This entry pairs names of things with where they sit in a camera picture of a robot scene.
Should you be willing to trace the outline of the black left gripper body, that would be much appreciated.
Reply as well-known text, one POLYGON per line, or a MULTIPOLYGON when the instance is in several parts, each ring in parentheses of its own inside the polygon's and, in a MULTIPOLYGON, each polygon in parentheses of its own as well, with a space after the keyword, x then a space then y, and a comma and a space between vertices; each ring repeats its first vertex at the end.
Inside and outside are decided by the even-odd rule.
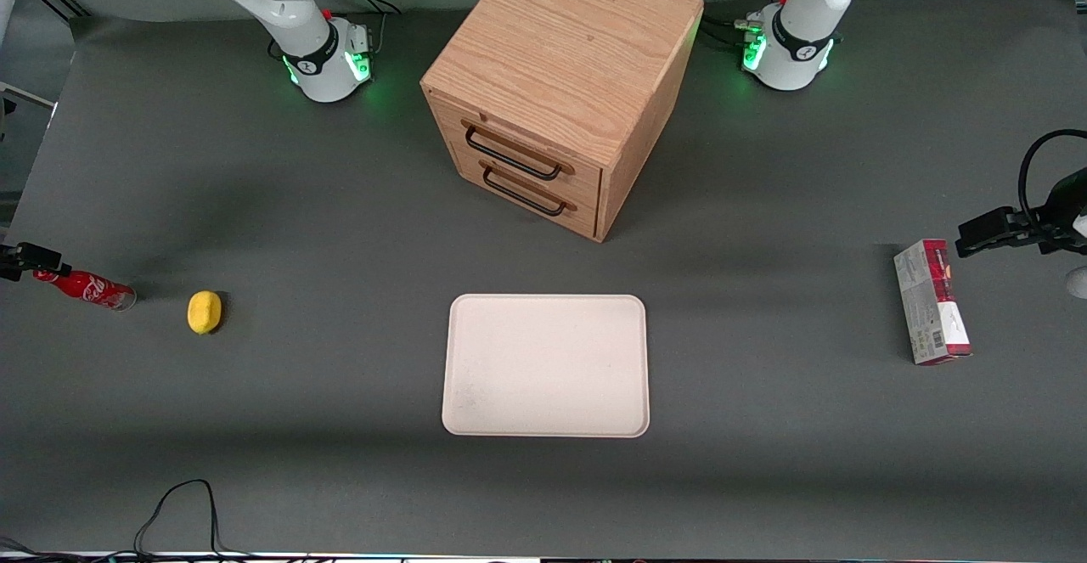
POLYGON ((1086 168, 1064 177, 1050 191, 1050 223, 1058 233, 1086 238, 1086 168))

